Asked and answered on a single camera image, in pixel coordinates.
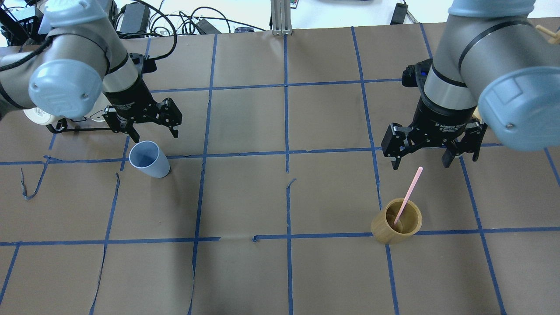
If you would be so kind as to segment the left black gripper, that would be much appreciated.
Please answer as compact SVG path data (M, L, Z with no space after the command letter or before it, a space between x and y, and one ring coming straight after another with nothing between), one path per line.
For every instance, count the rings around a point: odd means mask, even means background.
M156 123L167 127L173 138L179 137L178 127L182 124L182 112L172 100L164 98L154 101L142 78L132 86L118 92L104 92L114 109L104 109L102 114L108 127L114 133L127 134L134 143L140 136L133 123Z

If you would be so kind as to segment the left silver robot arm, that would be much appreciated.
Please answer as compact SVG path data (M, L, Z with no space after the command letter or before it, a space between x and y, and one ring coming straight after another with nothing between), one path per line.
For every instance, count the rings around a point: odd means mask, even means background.
M140 136L134 124L155 123L179 136L182 112L171 98L154 100L109 17L96 0L49 0L51 30L32 52L1 58L1 118L40 108L80 119L100 95L109 101L103 118L114 133Z

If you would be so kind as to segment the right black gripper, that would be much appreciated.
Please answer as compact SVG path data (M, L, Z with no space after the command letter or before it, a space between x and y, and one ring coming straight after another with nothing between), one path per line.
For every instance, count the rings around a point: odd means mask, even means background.
M480 155L488 124L471 120L475 107L454 110L420 97L412 123L403 127L390 123L381 142L384 157L390 159L393 170L398 170L402 158L425 147L446 147L441 161L444 168L463 153L472 154L476 162Z

